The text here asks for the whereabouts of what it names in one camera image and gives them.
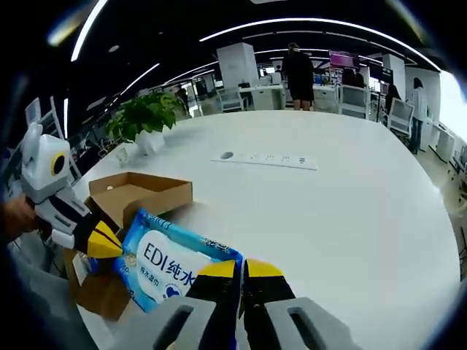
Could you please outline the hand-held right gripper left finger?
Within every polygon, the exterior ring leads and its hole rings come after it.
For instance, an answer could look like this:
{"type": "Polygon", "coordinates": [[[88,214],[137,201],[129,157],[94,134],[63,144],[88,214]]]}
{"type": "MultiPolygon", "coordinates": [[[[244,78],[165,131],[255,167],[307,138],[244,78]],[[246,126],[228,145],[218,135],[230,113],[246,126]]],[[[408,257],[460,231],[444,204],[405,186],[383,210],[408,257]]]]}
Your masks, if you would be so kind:
{"type": "Polygon", "coordinates": [[[235,260],[204,266],[186,295],[172,296],[149,322],[150,349],[235,349],[240,272],[235,260]]]}

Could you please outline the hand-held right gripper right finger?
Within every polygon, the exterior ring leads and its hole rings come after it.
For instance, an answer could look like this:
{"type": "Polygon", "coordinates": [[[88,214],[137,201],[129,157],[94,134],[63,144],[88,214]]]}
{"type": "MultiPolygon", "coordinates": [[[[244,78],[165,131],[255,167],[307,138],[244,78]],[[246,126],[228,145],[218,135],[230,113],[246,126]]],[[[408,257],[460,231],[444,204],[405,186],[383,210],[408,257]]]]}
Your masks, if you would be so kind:
{"type": "Polygon", "coordinates": [[[244,328],[251,349],[355,349],[349,327],[307,297],[297,297],[268,262],[244,264],[244,328]]]}

